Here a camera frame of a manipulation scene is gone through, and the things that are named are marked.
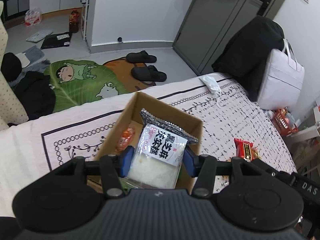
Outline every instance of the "pair of slippers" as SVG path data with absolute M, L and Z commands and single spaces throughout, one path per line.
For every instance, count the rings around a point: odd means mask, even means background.
M 137 53 L 129 53 L 126 56 L 126 60 L 129 63 L 155 63 L 157 58 L 153 55 L 149 55 L 145 50 Z M 164 72 L 158 71 L 155 66 L 134 67 L 131 70 L 131 75 L 140 81 L 154 81 L 164 82 L 167 79 L 167 75 Z

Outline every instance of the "brown mat section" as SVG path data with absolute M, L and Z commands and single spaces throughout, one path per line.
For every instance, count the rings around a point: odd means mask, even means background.
M 122 82 L 128 92 L 136 92 L 148 87 L 156 86 L 155 82 L 144 82 L 136 80 L 131 76 L 131 69 L 133 67 L 145 67 L 145 63 L 132 64 L 125 60 L 125 57 L 110 60 L 103 64 L 111 69 L 117 76 L 117 79 Z

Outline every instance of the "face mask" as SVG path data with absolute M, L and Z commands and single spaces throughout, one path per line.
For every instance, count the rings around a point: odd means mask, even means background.
M 213 74 L 201 76 L 200 80 L 208 87 L 211 93 L 213 94 L 221 93 L 221 88 L 219 84 L 216 82 L 216 80 L 214 79 Z

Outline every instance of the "metal rack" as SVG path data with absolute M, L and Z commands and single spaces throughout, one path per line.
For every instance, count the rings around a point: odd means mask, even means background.
M 86 40 L 86 32 L 87 32 L 88 8 L 89 8 L 89 0 L 86 0 L 85 4 L 82 4 L 81 24 L 80 24 L 80 30 L 81 30 L 84 41 Z

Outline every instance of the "door lock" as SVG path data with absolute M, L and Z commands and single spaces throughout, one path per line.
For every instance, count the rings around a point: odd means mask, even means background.
M 272 0 L 259 0 L 259 1 L 263 2 L 263 4 L 261 5 L 259 11 L 257 12 L 257 15 L 263 16 Z

